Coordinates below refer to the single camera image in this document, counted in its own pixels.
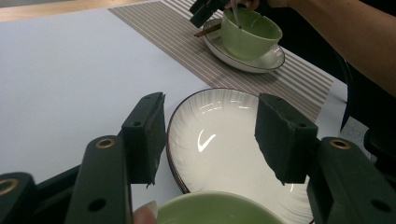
wooden chopsticks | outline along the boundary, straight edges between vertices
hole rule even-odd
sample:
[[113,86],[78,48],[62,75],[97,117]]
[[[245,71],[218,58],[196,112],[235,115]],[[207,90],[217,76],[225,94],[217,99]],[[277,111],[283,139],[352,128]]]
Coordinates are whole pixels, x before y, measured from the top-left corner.
[[203,31],[196,33],[194,36],[201,37],[203,35],[208,35],[208,34],[214,32],[214,31],[219,30],[220,28],[221,28],[221,23],[219,23],[217,25],[214,25],[212,27],[209,27],[207,29],[204,29]]

table runner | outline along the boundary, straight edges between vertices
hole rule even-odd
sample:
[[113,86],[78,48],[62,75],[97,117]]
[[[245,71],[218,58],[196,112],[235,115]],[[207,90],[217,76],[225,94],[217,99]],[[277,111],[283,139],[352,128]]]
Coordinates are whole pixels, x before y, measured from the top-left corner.
[[[108,10],[210,87],[277,95],[315,122],[333,77],[284,48],[286,60],[272,72],[251,74],[231,67],[218,59],[202,38],[193,36],[200,31],[189,21],[193,2],[150,1]],[[218,10],[211,19],[221,15]]]

green cup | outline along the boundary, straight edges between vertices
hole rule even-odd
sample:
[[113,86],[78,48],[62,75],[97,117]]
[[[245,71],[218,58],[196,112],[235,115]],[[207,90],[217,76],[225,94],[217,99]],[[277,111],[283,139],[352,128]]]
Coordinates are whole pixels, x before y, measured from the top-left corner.
[[221,39],[224,48],[235,58],[253,61],[264,55],[282,38],[276,23],[255,11],[238,8],[241,28],[236,25],[230,9],[224,9],[221,20]]
[[160,206],[159,224],[284,224],[262,205],[221,191],[181,195]]

white plate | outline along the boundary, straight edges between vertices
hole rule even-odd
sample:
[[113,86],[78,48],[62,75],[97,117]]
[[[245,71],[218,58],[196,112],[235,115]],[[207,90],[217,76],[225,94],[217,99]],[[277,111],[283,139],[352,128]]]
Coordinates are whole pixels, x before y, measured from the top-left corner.
[[270,209],[287,223],[313,217],[306,184],[282,186],[254,137],[258,97],[211,89],[184,100],[169,122],[166,153],[184,193],[226,191]]
[[[219,24],[221,19],[207,21],[204,29]],[[220,30],[205,35],[204,41],[209,49],[222,61],[232,67],[250,73],[268,73],[280,67],[285,62],[285,53],[279,45],[274,45],[270,51],[254,61],[242,61],[229,54],[222,45]]]

spoon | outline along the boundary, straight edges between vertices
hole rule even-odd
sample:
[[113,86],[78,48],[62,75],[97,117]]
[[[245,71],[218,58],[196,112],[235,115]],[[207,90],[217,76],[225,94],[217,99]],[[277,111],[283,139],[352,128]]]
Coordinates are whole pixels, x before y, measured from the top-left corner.
[[236,25],[239,27],[239,29],[242,29],[241,23],[239,22],[238,4],[236,3],[236,0],[231,0],[231,6],[233,8],[233,16],[235,17]]

